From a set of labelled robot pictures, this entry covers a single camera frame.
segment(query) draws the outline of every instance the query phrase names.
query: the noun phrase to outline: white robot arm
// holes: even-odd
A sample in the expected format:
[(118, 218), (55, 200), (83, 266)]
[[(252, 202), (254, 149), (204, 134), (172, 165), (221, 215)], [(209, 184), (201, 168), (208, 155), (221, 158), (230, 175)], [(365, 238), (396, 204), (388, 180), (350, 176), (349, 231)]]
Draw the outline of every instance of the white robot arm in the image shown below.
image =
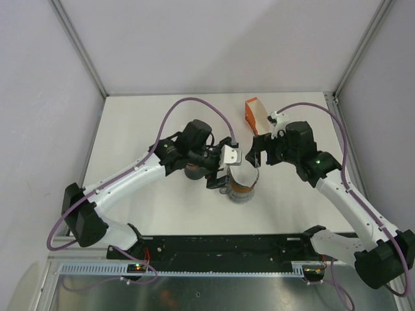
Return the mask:
[(183, 132), (162, 139), (153, 154), (144, 154), (131, 165), (109, 178), (81, 189), (76, 183), (65, 190), (62, 214), (79, 199), (88, 197), (65, 219), (81, 247), (104, 242), (120, 249), (130, 249), (140, 238), (132, 224), (120, 224), (106, 216), (122, 198), (143, 185), (164, 178), (176, 170), (192, 165), (192, 179), (207, 177), (207, 188), (222, 187), (225, 179), (217, 179), (217, 172), (227, 165), (241, 163), (242, 154), (231, 138), (216, 146), (207, 146), (211, 128), (200, 120), (190, 122)]
[(345, 171), (340, 163), (330, 153), (317, 149), (307, 122), (291, 122), (286, 113), (276, 111), (268, 120), (274, 126), (272, 133), (256, 135), (246, 159), (258, 167), (260, 153), (266, 151), (268, 165), (293, 164), (297, 175), (328, 198), (357, 235), (346, 238), (318, 225), (303, 233), (312, 249), (353, 266), (372, 288), (379, 288), (404, 272), (397, 245), (411, 269), (415, 258), (414, 233), (402, 233), (342, 176)]

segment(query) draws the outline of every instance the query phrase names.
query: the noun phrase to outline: black joint actuator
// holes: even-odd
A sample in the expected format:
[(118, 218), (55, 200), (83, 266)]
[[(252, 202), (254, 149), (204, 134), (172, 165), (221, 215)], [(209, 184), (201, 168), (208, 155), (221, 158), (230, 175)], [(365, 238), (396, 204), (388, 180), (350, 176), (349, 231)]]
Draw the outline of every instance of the black joint actuator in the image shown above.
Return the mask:
[(187, 154), (190, 150), (202, 148), (211, 132), (212, 128), (208, 124), (195, 119), (187, 123), (183, 132), (177, 136), (174, 145), (181, 154)]
[(293, 164), (301, 180), (310, 183), (313, 188), (319, 179), (342, 168), (330, 153), (317, 149), (313, 131), (305, 121), (288, 123), (285, 132), (281, 131), (275, 138), (271, 133), (256, 135), (245, 159), (254, 167), (260, 167), (262, 151), (267, 152), (267, 165), (280, 162)]
[[(76, 183), (66, 187), (62, 214), (83, 197), (84, 192)], [(108, 224), (95, 212), (95, 206), (95, 203), (86, 200), (65, 218), (65, 223), (82, 248), (97, 243), (104, 237), (108, 228)]]
[[(415, 259), (415, 234), (411, 230), (398, 232), (395, 236), (405, 257), (408, 269)], [(378, 289), (403, 273), (403, 266), (392, 241), (378, 241), (371, 251), (355, 253), (355, 269), (359, 277), (371, 288)]]

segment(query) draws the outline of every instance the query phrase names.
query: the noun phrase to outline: white table surface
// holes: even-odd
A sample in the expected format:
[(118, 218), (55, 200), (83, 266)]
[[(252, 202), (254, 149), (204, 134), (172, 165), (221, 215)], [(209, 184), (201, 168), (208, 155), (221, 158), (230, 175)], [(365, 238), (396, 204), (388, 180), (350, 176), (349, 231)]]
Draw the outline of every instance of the white table surface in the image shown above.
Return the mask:
[[(142, 156), (154, 143), (167, 110), (187, 95), (108, 97), (85, 185), (104, 179)], [(323, 93), (249, 93), (192, 95), (216, 106), (230, 120), (243, 152), (252, 144), (252, 131), (244, 120), (244, 102), (257, 96), (267, 111), (294, 102), (326, 106)], [(307, 120), (319, 150), (331, 152), (341, 162), (341, 150), (333, 123), (324, 112), (308, 107), (292, 108), (293, 121)], [(184, 102), (171, 114), (164, 135), (183, 130), (193, 119), (207, 122), (216, 142), (229, 135), (222, 119), (205, 105)], [(260, 168), (252, 201), (232, 203), (218, 190), (207, 190), (205, 179), (192, 181), (178, 171), (139, 189), (108, 213), (110, 218), (134, 224), (144, 235), (228, 235), (301, 233), (324, 225), (335, 232), (353, 231), (329, 200), (296, 174), (295, 167), (280, 163)]]

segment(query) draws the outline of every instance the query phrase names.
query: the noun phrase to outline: cable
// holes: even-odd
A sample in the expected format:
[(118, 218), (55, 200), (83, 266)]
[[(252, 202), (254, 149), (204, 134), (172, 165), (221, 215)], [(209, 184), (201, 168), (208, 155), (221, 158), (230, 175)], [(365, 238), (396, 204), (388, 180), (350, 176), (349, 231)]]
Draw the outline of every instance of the cable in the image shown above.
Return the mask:
[[(333, 285), (333, 286), (335, 285), (335, 283), (333, 281), (330, 281), (330, 280), (321, 280), (321, 281), (315, 281), (315, 282), (308, 281), (306, 278), (304, 278), (303, 280), (307, 283), (307, 285), (321, 285), (321, 284), (330, 284), (330, 285)], [(351, 298), (351, 295), (341, 285), (338, 285), (338, 288), (339, 288), (340, 292), (343, 293), (344, 295), (346, 295), (347, 298), (350, 301), (351, 308), (349, 308), (347, 303), (346, 303), (346, 305), (345, 305), (346, 309), (348, 311), (355, 311), (356, 310), (355, 302)]]
[(401, 260), (402, 267), (403, 267), (403, 272), (404, 272), (404, 275), (405, 275), (405, 290), (403, 291), (403, 293), (398, 293), (398, 292), (394, 291), (393, 289), (391, 289), (391, 287), (389, 287), (388, 285), (385, 285), (386, 288), (398, 297), (408, 296), (410, 294), (410, 291), (411, 291), (411, 281), (410, 281), (408, 264), (407, 264), (407, 261), (405, 260), (405, 256), (403, 255), (400, 246), (395, 241), (395, 238), (392, 236), (392, 234), (389, 232), (389, 230), (387, 228), (383, 227), (384, 225), (383, 225), (382, 221), (376, 216), (376, 214), (362, 201), (362, 199), (360, 199), (358, 197), (358, 195), (352, 189), (350, 189), (349, 183), (347, 182), (347, 179), (346, 179), (346, 158), (347, 158), (347, 155), (348, 155), (348, 143), (347, 143), (347, 135), (346, 135), (345, 128), (343, 127), (340, 120), (335, 116), (334, 113), (332, 113), (328, 109), (325, 109), (325, 108), (323, 108), (323, 107), (321, 107), (317, 104), (312, 104), (310, 102), (297, 102), (295, 104), (285, 106), (284, 108), (278, 110), (277, 113), (281, 113), (281, 112), (283, 112), (287, 109), (290, 109), (290, 108), (293, 108), (293, 107), (296, 107), (296, 106), (310, 106), (310, 107), (320, 109), (320, 110), (328, 113), (331, 116), (331, 118), (337, 123), (338, 127), (340, 128), (340, 132), (342, 134), (342, 140), (343, 140), (343, 160), (342, 160), (342, 170), (340, 171), (340, 176), (341, 176), (343, 185), (345, 186), (348, 193), (350, 193), (350, 195), (355, 199), (355, 201), (372, 217), (374, 222), (379, 226), (380, 230), (382, 230), (385, 233), (385, 235), (388, 237), (388, 239), (392, 242), (392, 244), (396, 248), (396, 251), (397, 251), (397, 254), (399, 256), (399, 259)]
[[(58, 246), (58, 247), (54, 247), (52, 246), (52, 240), (53, 240), (53, 236), (55, 235), (56, 231), (58, 230), (59, 226), (62, 224), (62, 222), (64, 222), (64, 220), (66, 219), (66, 217), (72, 213), (72, 211), (74, 211), (79, 205), (81, 205), (82, 203), (84, 203), (88, 198), (92, 197), (94, 194), (96, 194), (97, 190), (102, 190), (104, 188), (106, 188), (107, 186), (111, 185), (112, 183), (115, 183), (116, 181), (120, 180), (121, 178), (129, 175), (131, 172), (135, 171), (136, 167), (140, 167), (143, 163), (145, 163), (146, 160), (148, 160), (150, 158), (150, 156), (154, 153), (155, 149), (157, 148), (158, 142), (160, 141), (160, 137), (161, 137), (161, 133), (163, 132), (165, 123), (167, 122), (167, 119), (169, 118), (170, 114), (172, 113), (172, 111), (182, 102), (188, 101), (188, 100), (194, 100), (196, 102), (200, 102), (202, 104), (204, 104), (205, 106), (211, 108), (214, 112), (216, 112), (226, 123), (226, 125), (229, 128), (230, 131), (230, 135), (231, 135), (231, 141), (232, 144), (236, 143), (236, 138), (235, 138), (235, 133), (233, 131), (233, 128), (229, 122), (229, 120), (214, 106), (212, 106), (209, 102), (206, 102), (205, 100), (202, 100), (200, 98), (196, 98), (196, 97), (185, 97), (182, 98), (180, 100), (178, 100), (177, 102), (175, 102), (173, 104), (173, 106), (170, 107), (170, 109), (167, 111), (166, 115), (163, 118), (163, 121), (161, 122), (158, 134), (157, 134), (157, 138), (156, 141), (154, 142), (153, 147), (151, 148), (151, 150), (148, 152), (148, 154), (139, 162), (137, 163), (137, 165), (135, 167), (131, 167), (128, 170), (124, 171), (123, 173), (119, 174), (118, 176), (112, 178), (111, 180), (107, 181), (106, 183), (103, 183), (102, 185), (100, 185), (99, 187), (97, 187), (96, 189), (94, 189), (93, 191), (91, 191), (90, 193), (88, 193), (87, 195), (85, 195), (82, 199), (80, 199), (79, 201), (77, 201), (75, 204), (73, 204), (72, 206), (70, 206), (70, 208), (68, 208), (68, 210), (61, 215), (61, 217), (58, 219), (58, 221), (55, 223), (55, 225), (53, 226), (53, 228), (51, 229), (51, 232), (49, 233), (49, 236), (47, 237), (47, 241), (46, 241), (46, 246), (47, 249), (49, 251), (59, 251), (61, 249), (65, 249), (68, 248), (69, 246), (75, 244), (77, 241), (73, 240), (68, 242), (67, 244), (64, 244), (62, 246)], [(154, 272), (154, 277), (149, 280), (149, 281), (145, 281), (145, 282), (139, 282), (139, 281), (133, 281), (133, 280), (127, 280), (127, 284), (133, 283), (133, 284), (148, 284), (151, 282), (154, 282), (157, 278), (158, 278), (158, 273), (156, 271), (156, 269), (154, 269), (150, 264), (150, 253), (147, 250), (147, 255), (148, 255), (148, 262), (143, 262), (139, 259), (136, 259), (135, 257), (131, 256), (130, 254), (128, 254), (127, 252), (125, 252), (124, 250), (120, 249), (117, 246), (114, 246), (114, 248), (120, 252), (121, 254), (123, 254), (124, 256), (128, 257), (129, 259), (132, 259), (138, 263), (144, 264), (146, 266), (146, 271), (148, 269), (152, 270)], [(71, 289), (68, 288), (65, 284), (64, 284), (64, 279), (62, 279), (62, 286), (69, 291), (72, 292), (82, 292), (85, 290), (90, 290), (98, 285), (101, 285), (103, 283), (109, 282), (109, 281), (114, 281), (116, 279), (119, 279), (118, 277), (110, 277), (108, 279), (102, 280), (101, 282), (98, 282), (96, 284), (93, 284), (91, 286), (88, 286), (86, 288), (81, 288), (81, 289)]]
[(215, 136), (213, 136), (212, 132), (210, 132), (209, 136), (212, 136), (212, 140), (210, 141), (210, 145), (214, 146), (215, 145)]
[(327, 268), (327, 261), (325, 255), (322, 255), (322, 267), (322, 270), (325, 270)]
[[(164, 116), (163, 121), (161, 122), (159, 131), (158, 131), (158, 134), (157, 134), (157, 138), (156, 138), (156, 141), (153, 144), (153, 147), (148, 152), (148, 154), (139, 163), (137, 163), (137, 165), (135, 167), (140, 167), (154, 153), (154, 151), (157, 148), (158, 142), (160, 140), (161, 133), (163, 132), (165, 123), (166, 123), (167, 119), (169, 118), (170, 114), (172, 113), (172, 111), (180, 103), (185, 102), (185, 101), (188, 101), (188, 100), (194, 100), (196, 102), (200, 102), (200, 103), (206, 105), (207, 107), (211, 108), (214, 112), (216, 112), (223, 119), (223, 121), (225, 121), (226, 125), (228, 126), (229, 131), (230, 131), (230, 135), (231, 135), (231, 139), (232, 139), (232, 143), (236, 143), (235, 133), (233, 132), (232, 125), (230, 124), (229, 120), (217, 108), (215, 108), (209, 102), (206, 102), (203, 99), (196, 98), (196, 97), (185, 97), (185, 98), (182, 98), (182, 99), (178, 100), (177, 102), (175, 102), (173, 104), (173, 106), (171, 106), (170, 109), (167, 111), (166, 115)], [(102, 189), (106, 188), (107, 186), (115, 183), (116, 181), (120, 180), (121, 178), (123, 178), (123, 177), (129, 175), (130, 173), (134, 172), (135, 167), (131, 167), (128, 170), (126, 170), (126, 171), (122, 172), (121, 174), (119, 174), (118, 176), (110, 179), (106, 183), (103, 183), (102, 185), (100, 185), (99, 187), (97, 187), (96, 189), (94, 189), (93, 191), (91, 191), (90, 193), (88, 193), (87, 195), (85, 195), (82, 199), (80, 199), (79, 201), (77, 201), (75, 204), (73, 204), (72, 206), (70, 206), (70, 208), (68, 208), (68, 210), (64, 214), (61, 215), (61, 217), (58, 219), (58, 221), (53, 226), (51, 232), (49, 233), (49, 236), (47, 237), (47, 241), (46, 241), (47, 249), (49, 251), (60, 251), (62, 249), (68, 248), (69, 246), (75, 244), (77, 241), (76, 240), (73, 240), (73, 241), (70, 241), (67, 244), (64, 244), (62, 246), (58, 246), (57, 248), (54, 247), (54, 246), (52, 246), (53, 236), (55, 235), (56, 231), (58, 230), (58, 228), (62, 224), (62, 222), (64, 222), (64, 220), (66, 219), (66, 217), (69, 214), (71, 214), (79, 205), (81, 205), (82, 203), (84, 203), (88, 198), (92, 197), (96, 193), (97, 190), (101, 191)]]
[[(345, 291), (345, 289), (343, 287), (341, 287), (341, 285), (337, 282), (337, 277), (336, 277), (336, 273), (335, 273), (335, 259), (334, 258), (331, 259), (330, 271), (331, 271), (331, 278), (333, 279), (333, 281), (328, 281), (328, 282), (332, 283), (332, 285), (335, 287), (337, 295), (340, 298), (340, 300), (342, 301), (342, 304), (346, 307), (346, 309), (348, 309), (349, 311), (354, 311), (355, 310), (355, 304), (353, 302), (353, 299), (350, 297), (349, 293), (347, 291)], [(349, 297), (349, 300), (351, 302), (351, 309), (348, 306), (348, 302), (345, 300), (344, 296), (342, 295), (342, 292), (345, 293)]]
[(75, 293), (79, 293), (79, 292), (85, 292), (85, 291), (91, 290), (92, 288), (95, 288), (95, 287), (97, 287), (97, 286), (99, 286), (99, 285), (101, 285), (101, 284), (104, 284), (104, 283), (107, 283), (107, 282), (110, 282), (110, 281), (120, 280), (120, 281), (126, 281), (126, 282), (127, 282), (127, 284), (130, 284), (130, 283), (132, 283), (132, 284), (149, 284), (149, 283), (154, 282), (154, 281), (158, 278), (158, 272), (157, 272), (157, 270), (156, 270), (156, 269), (154, 269), (154, 267), (153, 267), (153, 266), (151, 266), (151, 265), (149, 264), (149, 261), (148, 261), (148, 262), (145, 262), (145, 261), (139, 260), (139, 259), (137, 259), (137, 258), (135, 258), (135, 257), (131, 256), (130, 254), (128, 254), (126, 251), (123, 251), (122, 249), (118, 248), (117, 246), (113, 246), (113, 247), (114, 247), (117, 251), (119, 251), (121, 254), (123, 254), (124, 256), (126, 256), (126, 257), (128, 257), (129, 259), (133, 260), (134, 262), (137, 262), (137, 263), (139, 263), (139, 264), (145, 265), (145, 266), (146, 266), (146, 271), (147, 271), (148, 269), (150, 269), (151, 271), (153, 271), (153, 272), (154, 272), (154, 276), (153, 276), (153, 278), (151, 278), (150, 280), (145, 281), (145, 282), (140, 282), (140, 281), (133, 281), (133, 280), (127, 279), (127, 278), (122, 277), (122, 276), (120, 276), (120, 277), (108, 277), (107, 279), (101, 280), (101, 281), (96, 282), (95, 284), (92, 284), (92, 285), (87, 286), (87, 287), (83, 287), (83, 288), (69, 288), (69, 287), (67, 287), (67, 286), (65, 285), (65, 282), (64, 282), (64, 280), (65, 280), (65, 276), (64, 276), (64, 277), (62, 278), (62, 280), (60, 281), (60, 283), (62, 284), (62, 287), (63, 287), (65, 290), (67, 290), (68, 292), (75, 292)]

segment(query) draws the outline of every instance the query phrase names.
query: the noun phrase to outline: purple cable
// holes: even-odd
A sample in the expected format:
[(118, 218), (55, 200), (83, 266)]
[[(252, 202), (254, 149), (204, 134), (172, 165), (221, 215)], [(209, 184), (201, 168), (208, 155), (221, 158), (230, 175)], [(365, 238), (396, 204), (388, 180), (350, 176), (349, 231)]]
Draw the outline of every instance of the purple cable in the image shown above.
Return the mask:
[(128, 284), (129, 283), (132, 283), (132, 284), (148, 284), (148, 283), (152, 283), (152, 282), (154, 282), (157, 278), (158, 278), (158, 272), (157, 272), (157, 270), (156, 269), (154, 269), (154, 267), (153, 266), (151, 266), (150, 264), (147, 264), (146, 262), (144, 262), (144, 261), (142, 261), (142, 260), (139, 260), (139, 259), (137, 259), (137, 258), (135, 258), (135, 257), (133, 257), (133, 256), (131, 256), (130, 254), (128, 254), (126, 251), (123, 251), (121, 248), (118, 248), (117, 246), (113, 246), (117, 251), (119, 251), (121, 254), (123, 254), (124, 256), (126, 256), (126, 257), (128, 257), (129, 259), (131, 259), (131, 260), (133, 260), (134, 262), (138, 262), (139, 264), (142, 264), (142, 265), (144, 265), (144, 266), (146, 266), (146, 267), (148, 267), (151, 271), (153, 271), (154, 272), (154, 277), (152, 278), (152, 279), (150, 279), (150, 280), (148, 280), (148, 281), (144, 281), (144, 282), (140, 282), (140, 281), (133, 281), (133, 280), (130, 280), (130, 279), (125, 279), (125, 278), (122, 278), (121, 279), (121, 277), (109, 277), (109, 278), (107, 278), (107, 279), (104, 279), (104, 280), (101, 280), (101, 281), (99, 281), (99, 282), (96, 282), (95, 284), (92, 284), (92, 285), (90, 285), (90, 286), (87, 286), (87, 287), (83, 287), (83, 288), (69, 288), (69, 287), (67, 287), (66, 285), (65, 285), (65, 282), (64, 282), (64, 280), (65, 280), (65, 277), (64, 278), (62, 278), (62, 280), (61, 280), (61, 284), (62, 284), (62, 287), (65, 289), (65, 290), (67, 290), (68, 292), (75, 292), (75, 293), (79, 293), (79, 292), (85, 292), (85, 291), (87, 291), (87, 290), (91, 290), (92, 288), (95, 288), (95, 287), (97, 287), (97, 286), (99, 286), (99, 285), (101, 285), (101, 284), (104, 284), (104, 283), (107, 283), (107, 282), (110, 282), (110, 281), (116, 281), (116, 280), (122, 280), (122, 281), (126, 281)]
[[(321, 285), (321, 284), (330, 284), (330, 285), (333, 285), (333, 286), (335, 286), (335, 282), (333, 282), (333, 281), (326, 281), (326, 280), (322, 280), (321, 282), (318, 282), (318, 281), (316, 281), (316, 282), (310, 282), (310, 281), (307, 281), (307, 285)], [(355, 308), (355, 302), (353, 301), (353, 299), (351, 298), (351, 295), (347, 292), (347, 290), (345, 290), (344, 288), (343, 288), (343, 286), (341, 286), (341, 285), (337, 285), (338, 286), (338, 289), (339, 289), (339, 291), (340, 291), (340, 294), (341, 293), (343, 293), (344, 295), (346, 295), (347, 296), (347, 298), (349, 299), (349, 301), (350, 301), (350, 303), (351, 303), (351, 308), (349, 308), (348, 307), (348, 305), (347, 305), (347, 302), (346, 302), (346, 300), (343, 298), (343, 297), (341, 297), (340, 299), (343, 299), (344, 300), (344, 303), (343, 303), (343, 301), (342, 301), (342, 303), (343, 303), (343, 305), (346, 307), (346, 309), (348, 310), (348, 311), (355, 311), (356, 310), (356, 308)]]
[[(296, 106), (310, 106), (310, 107), (320, 109), (320, 110), (328, 113), (331, 116), (331, 118), (337, 123), (338, 127), (340, 128), (340, 132), (342, 134), (342, 140), (343, 140), (343, 160), (342, 160), (342, 170), (341, 170), (340, 176), (341, 176), (343, 185), (345, 186), (346, 190), (349, 190), (349, 193), (352, 196), (352, 198), (354, 198), (355, 201), (369, 214), (369, 216), (372, 217), (372, 219), (379, 226), (379, 228), (380, 229), (382, 228), (381, 230), (385, 233), (385, 235), (388, 237), (388, 239), (392, 242), (392, 244), (396, 248), (399, 259), (401, 260), (404, 275), (405, 275), (405, 290), (403, 291), (403, 293), (398, 293), (395, 290), (391, 289), (391, 287), (389, 287), (388, 285), (385, 285), (385, 287), (390, 292), (392, 292), (394, 295), (396, 295), (398, 297), (408, 296), (410, 294), (410, 291), (411, 291), (411, 281), (410, 281), (408, 264), (407, 264), (407, 261), (405, 260), (405, 256), (403, 255), (400, 246), (395, 241), (395, 238), (390, 233), (390, 231), (387, 228), (383, 227), (382, 221), (376, 216), (376, 214), (363, 202), (362, 199), (359, 198), (359, 196), (353, 190), (350, 189), (350, 186), (347, 182), (347, 179), (346, 179), (346, 158), (347, 158), (347, 155), (348, 155), (348, 144), (347, 144), (346, 130), (344, 129), (344, 127), (341, 124), (340, 120), (335, 116), (334, 113), (332, 113), (328, 109), (325, 109), (325, 108), (323, 108), (323, 107), (321, 107), (317, 104), (312, 104), (310, 102), (297, 102), (295, 104), (285, 106), (284, 108), (277, 111), (277, 113), (281, 113), (281, 112), (283, 112), (287, 109), (290, 109), (290, 108), (293, 108), (293, 107), (296, 107)], [(336, 290), (338, 291), (338, 285), (335, 281), (334, 281), (334, 283), (335, 283)]]
[[(326, 281), (326, 282), (328, 282), (329, 284), (332, 284), (335, 287), (337, 295), (342, 301), (342, 304), (344, 305), (344, 307), (348, 309), (348, 311), (355, 311), (355, 303), (353, 302), (353, 299), (350, 297), (349, 293), (345, 291), (345, 289), (337, 282), (334, 258), (331, 259), (330, 270), (331, 270), (331, 277), (333, 278), (333, 281)], [(348, 306), (348, 302), (345, 300), (344, 296), (342, 295), (342, 292), (348, 296), (351, 302), (351, 309)]]
[[(200, 99), (200, 98), (197, 98), (197, 97), (185, 97), (185, 98), (182, 98), (182, 99), (178, 100), (177, 102), (175, 102), (174, 105), (171, 106), (171, 108), (168, 110), (168, 112), (166, 113), (166, 116), (164, 116), (164, 119), (161, 122), (159, 131), (158, 131), (158, 134), (157, 134), (157, 138), (156, 138), (156, 141), (154, 142), (153, 147), (148, 152), (148, 154), (139, 163), (137, 163), (136, 167), (140, 167), (154, 153), (155, 149), (157, 148), (157, 144), (158, 144), (158, 142), (160, 140), (161, 133), (163, 132), (163, 128), (165, 126), (165, 123), (166, 123), (167, 119), (169, 118), (170, 114), (172, 113), (172, 111), (175, 109), (175, 107), (177, 107), (180, 103), (186, 102), (188, 100), (194, 100), (195, 102), (200, 102), (200, 103), (206, 105), (207, 107), (211, 108), (214, 112), (216, 112), (223, 119), (223, 121), (225, 121), (226, 125), (228, 126), (229, 131), (230, 131), (230, 135), (231, 135), (231, 139), (232, 139), (232, 143), (236, 143), (235, 133), (233, 132), (232, 125), (230, 124), (229, 120), (223, 115), (223, 113), (221, 113), (212, 104), (210, 104), (209, 102), (206, 102), (203, 99)], [(85, 195), (82, 199), (80, 199), (79, 201), (77, 201), (75, 204), (73, 204), (70, 208), (68, 208), (68, 210), (64, 214), (61, 215), (61, 217), (58, 219), (58, 221), (53, 226), (51, 232), (49, 233), (49, 236), (47, 237), (47, 240), (46, 240), (47, 249), (49, 251), (60, 251), (62, 249), (68, 248), (69, 246), (75, 244), (77, 241), (76, 240), (73, 240), (73, 241), (70, 241), (69, 243), (67, 243), (65, 245), (58, 246), (57, 248), (52, 246), (53, 236), (55, 235), (55, 233), (58, 230), (58, 228), (61, 225), (61, 223), (64, 222), (64, 220), (66, 219), (66, 217), (69, 214), (71, 214), (73, 212), (73, 210), (75, 210), (79, 205), (81, 205), (82, 203), (84, 203), (88, 198), (90, 198), (91, 196), (93, 196), (95, 194), (95, 191), (96, 190), (102, 190), (102, 189), (104, 189), (105, 187), (107, 187), (107, 186), (115, 183), (116, 181), (120, 180), (121, 178), (125, 177), (126, 175), (129, 175), (129, 173), (131, 173), (133, 171), (134, 171), (134, 167), (129, 168), (125, 172), (123, 172), (123, 173), (119, 174), (118, 176), (112, 178), (111, 180), (107, 181), (106, 183), (103, 183), (102, 185), (100, 185), (99, 187), (97, 187), (96, 189), (94, 189), (93, 191), (91, 191), (90, 193), (88, 193), (87, 195)]]

